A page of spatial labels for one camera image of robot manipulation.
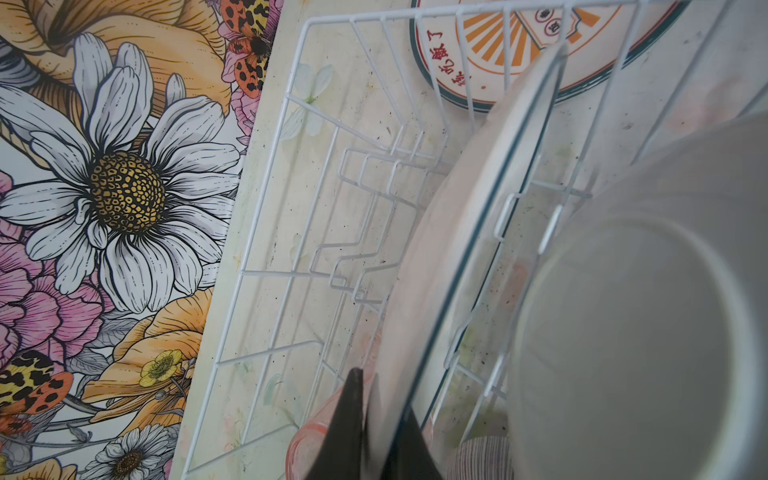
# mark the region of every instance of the floral wallpaper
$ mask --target floral wallpaper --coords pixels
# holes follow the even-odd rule
[[[283,0],[0,0],[0,479],[164,479]]]

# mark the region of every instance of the orange flower illustration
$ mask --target orange flower illustration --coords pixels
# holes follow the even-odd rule
[[[21,82],[16,86],[70,121],[76,121],[82,109],[74,89],[72,45],[86,32],[104,41],[112,58],[124,43],[147,55],[154,79],[154,116],[165,109],[165,86],[173,74],[183,78],[188,97],[204,95],[221,104],[226,115],[231,88],[220,77],[227,48],[218,27],[205,0],[0,0],[0,45],[10,45],[23,60],[15,66]],[[0,124],[0,136],[43,168],[48,166],[7,125]]]
[[[85,387],[84,402],[112,400],[92,422],[135,411],[124,433],[181,422],[213,293],[174,300],[134,326],[114,348],[114,363]]]
[[[23,472],[0,475],[0,480],[74,480],[77,470],[76,465],[61,467],[57,459],[51,458]]]

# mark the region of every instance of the ceramic plate with chinese text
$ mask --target ceramic plate with chinese text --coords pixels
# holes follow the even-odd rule
[[[412,0],[414,7],[437,7],[476,0]],[[684,2],[648,5],[627,63],[650,47],[685,9]],[[571,12],[571,28],[566,34],[569,59],[558,100],[565,100],[601,83],[610,74],[634,7],[584,7]],[[472,99],[476,111],[489,111],[504,93],[505,54],[503,14],[501,12],[465,15],[464,29],[469,46],[468,59]],[[415,22],[411,20],[411,46],[416,63],[431,83],[426,57],[437,68],[440,93],[446,100],[467,108],[466,72],[462,68],[455,17],[424,18],[429,45],[422,45]],[[554,44],[562,25],[562,9],[542,8],[512,12],[510,17],[511,76],[525,70],[543,48]]]

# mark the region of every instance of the white daisy illustration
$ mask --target white daisy illustration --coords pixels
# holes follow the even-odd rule
[[[81,125],[18,88],[0,85],[0,118],[51,167],[55,180],[24,184],[0,202],[0,217],[35,228],[33,260],[56,259],[56,288],[72,293],[98,268],[119,310],[159,310],[172,287],[209,283],[221,258],[238,184],[226,170],[240,154],[212,143],[221,106],[186,98],[179,75],[146,136],[154,90],[144,53],[124,43],[113,61],[92,34],[74,42]],[[146,138],[138,144],[137,137]]]
[[[296,70],[296,80],[293,82],[293,94],[311,105],[317,101],[317,98],[331,83],[333,78],[333,66],[326,65],[313,74],[312,67],[307,64],[299,63]],[[301,132],[301,128],[306,125],[306,134],[314,137],[320,133],[323,127],[323,118],[318,114],[308,111],[304,107],[298,107],[291,112],[291,115],[283,123],[283,131],[280,132],[280,140],[290,140]]]
[[[163,464],[173,455],[176,446],[177,428],[177,425],[148,425],[141,430],[131,430],[96,454],[80,478],[161,480]]]

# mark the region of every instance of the white plate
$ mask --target white plate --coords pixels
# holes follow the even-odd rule
[[[433,349],[452,311],[467,312],[516,202],[531,176],[558,92],[566,48],[548,48],[509,88],[435,194],[403,258],[389,298],[377,378],[366,418],[365,472],[378,478],[420,379],[439,380],[448,346]],[[503,234],[503,228],[497,233]],[[437,370],[426,366],[437,359]]]
[[[414,7],[438,7],[478,3],[477,0],[413,0]],[[627,56],[633,61],[649,48],[680,16],[686,2],[651,4]],[[558,100],[573,97],[601,83],[611,73],[632,18],[631,6],[574,8],[568,40],[568,67],[565,69]],[[510,17],[511,75],[516,77],[534,61],[542,49],[558,40],[561,8],[542,8],[512,12]],[[427,48],[415,22],[411,22],[411,49],[416,64],[431,85],[425,55],[432,58],[440,93],[446,100],[467,107],[466,86],[462,80],[458,29],[453,17],[424,18]],[[502,13],[466,15],[464,28],[469,46],[472,100],[475,110],[488,111],[504,94],[504,33]]]

